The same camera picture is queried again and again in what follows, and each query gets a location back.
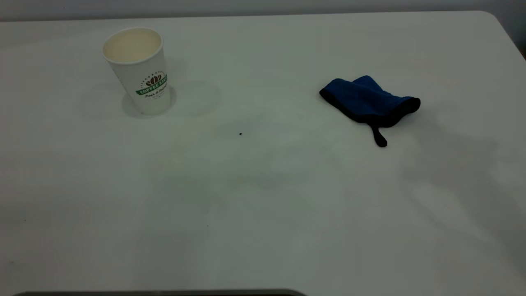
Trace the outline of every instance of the coffee bean logo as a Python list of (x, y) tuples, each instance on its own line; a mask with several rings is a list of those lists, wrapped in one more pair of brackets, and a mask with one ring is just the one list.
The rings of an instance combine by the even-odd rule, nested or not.
[(159, 80), (161, 80), (161, 75), (154, 76), (150, 79), (150, 81), (146, 82), (146, 85), (152, 86), (156, 84)]

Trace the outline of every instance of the wall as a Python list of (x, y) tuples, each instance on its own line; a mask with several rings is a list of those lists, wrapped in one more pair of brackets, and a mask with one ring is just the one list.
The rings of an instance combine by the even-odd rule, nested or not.
[(526, 49), (526, 0), (0, 0), (0, 20), (482, 10)]

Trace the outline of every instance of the white paper cup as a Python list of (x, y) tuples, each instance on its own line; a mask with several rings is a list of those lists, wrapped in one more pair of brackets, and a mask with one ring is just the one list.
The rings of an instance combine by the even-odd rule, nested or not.
[(119, 31), (106, 40), (102, 52), (139, 111), (154, 115), (170, 107), (163, 38), (157, 31)]

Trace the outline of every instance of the blue mitt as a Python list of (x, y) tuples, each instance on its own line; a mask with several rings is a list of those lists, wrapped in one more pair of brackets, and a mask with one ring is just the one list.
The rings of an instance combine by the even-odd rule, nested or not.
[(320, 91), (320, 95), (350, 119), (367, 123), (380, 147), (387, 146), (387, 141), (378, 128), (391, 127), (420, 107), (419, 98), (394, 96), (370, 76), (362, 76), (353, 82), (334, 79)]

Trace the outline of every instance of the cup logo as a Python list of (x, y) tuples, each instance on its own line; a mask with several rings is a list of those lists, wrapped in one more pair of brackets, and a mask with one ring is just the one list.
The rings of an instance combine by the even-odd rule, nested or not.
[(146, 77), (145, 79), (143, 79), (143, 81), (140, 84), (141, 89), (135, 92), (138, 95), (146, 95), (147, 97), (152, 96), (152, 94), (150, 93), (155, 90), (156, 90), (155, 94), (159, 94), (166, 87), (166, 85), (164, 84), (166, 84), (167, 80), (168, 80), (168, 75), (166, 75), (163, 71), (154, 72), (150, 74), (148, 77)]

